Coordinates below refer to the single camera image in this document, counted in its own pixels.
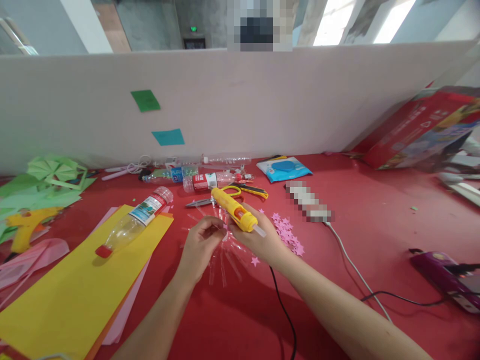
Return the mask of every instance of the yellow cardstock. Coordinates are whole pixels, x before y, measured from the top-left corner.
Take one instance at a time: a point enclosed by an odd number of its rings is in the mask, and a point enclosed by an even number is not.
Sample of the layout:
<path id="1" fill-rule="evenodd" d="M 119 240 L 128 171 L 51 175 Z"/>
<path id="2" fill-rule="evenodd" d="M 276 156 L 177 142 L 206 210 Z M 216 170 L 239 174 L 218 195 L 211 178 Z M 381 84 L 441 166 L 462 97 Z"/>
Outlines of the yellow cardstock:
<path id="1" fill-rule="evenodd" d="M 124 205 L 0 312 L 0 339 L 28 358 L 63 353 L 84 359 L 174 220 L 157 216 L 127 247 L 103 259 L 95 250 L 133 209 Z"/>

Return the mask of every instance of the purple device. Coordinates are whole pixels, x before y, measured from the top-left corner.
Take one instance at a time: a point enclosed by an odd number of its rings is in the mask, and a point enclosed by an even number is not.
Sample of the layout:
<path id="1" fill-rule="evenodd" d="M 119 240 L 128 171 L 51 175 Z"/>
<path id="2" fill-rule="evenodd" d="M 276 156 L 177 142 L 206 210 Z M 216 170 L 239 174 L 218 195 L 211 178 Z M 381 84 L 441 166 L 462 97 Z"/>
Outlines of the purple device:
<path id="1" fill-rule="evenodd" d="M 418 249 L 411 249 L 410 252 L 420 252 L 410 258 L 410 262 L 442 293 L 449 294 L 469 313 L 480 314 L 480 295 L 468 294 L 480 293 L 480 275 L 469 271 L 459 274 L 450 270 L 459 264 L 444 252 L 421 252 Z"/>

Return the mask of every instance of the water bottle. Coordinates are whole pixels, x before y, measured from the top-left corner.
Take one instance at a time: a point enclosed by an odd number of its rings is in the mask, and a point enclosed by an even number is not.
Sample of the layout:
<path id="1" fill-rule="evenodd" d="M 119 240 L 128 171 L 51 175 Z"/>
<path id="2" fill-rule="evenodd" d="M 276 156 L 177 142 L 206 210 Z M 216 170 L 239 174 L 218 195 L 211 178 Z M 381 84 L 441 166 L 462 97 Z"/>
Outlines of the water bottle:
<path id="1" fill-rule="evenodd" d="M 252 162 L 252 157 L 240 153 L 219 153 L 203 157 L 205 165 L 225 166 L 231 168 L 239 168 L 242 165 L 248 165 Z"/>
<path id="2" fill-rule="evenodd" d="M 185 176 L 183 178 L 183 189 L 186 193 L 203 192 L 213 188 L 221 189 L 240 180 L 242 180 L 241 174 L 232 174 L 226 171 Z"/>
<path id="3" fill-rule="evenodd" d="M 159 186 L 149 197 L 117 222 L 106 242 L 96 249 L 95 254 L 106 259 L 114 251 L 130 244 L 173 200 L 172 192 L 164 186 Z"/>
<path id="4" fill-rule="evenodd" d="M 198 173 L 199 168 L 196 166 L 156 169 L 153 172 L 148 169 L 143 169 L 140 172 L 138 179 L 146 184 L 171 185 L 172 183 L 181 183 L 183 182 L 184 177 L 191 177 Z"/>

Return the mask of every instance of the hand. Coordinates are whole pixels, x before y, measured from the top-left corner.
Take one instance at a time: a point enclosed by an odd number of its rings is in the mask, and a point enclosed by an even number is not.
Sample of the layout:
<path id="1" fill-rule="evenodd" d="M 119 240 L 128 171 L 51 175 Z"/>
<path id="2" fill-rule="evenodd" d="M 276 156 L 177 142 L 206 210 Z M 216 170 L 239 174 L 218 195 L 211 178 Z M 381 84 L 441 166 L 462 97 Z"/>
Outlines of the hand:
<path id="1" fill-rule="evenodd" d="M 274 225 L 265 214 L 245 202 L 242 206 L 256 217 L 258 226 L 266 232 L 266 236 L 261 237 L 255 231 L 244 232 L 232 219 L 229 220 L 228 227 L 239 242 L 249 248 L 258 258 L 276 268 L 279 261 L 282 260 L 282 256 L 291 251 L 284 245 Z"/>
<path id="2" fill-rule="evenodd" d="M 191 285 L 199 282 L 212 253 L 227 234 L 224 224 L 218 217 L 205 216 L 190 229 L 175 273 L 176 277 Z"/>

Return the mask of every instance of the wet wipes package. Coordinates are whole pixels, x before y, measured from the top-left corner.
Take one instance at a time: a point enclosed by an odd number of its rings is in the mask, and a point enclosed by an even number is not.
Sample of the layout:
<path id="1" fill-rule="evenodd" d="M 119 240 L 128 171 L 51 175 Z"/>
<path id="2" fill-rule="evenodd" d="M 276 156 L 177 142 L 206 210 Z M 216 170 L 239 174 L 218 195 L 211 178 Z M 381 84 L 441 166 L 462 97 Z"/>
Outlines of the wet wipes package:
<path id="1" fill-rule="evenodd" d="M 296 179 L 312 172 L 295 157 L 259 162 L 256 165 L 271 183 Z"/>

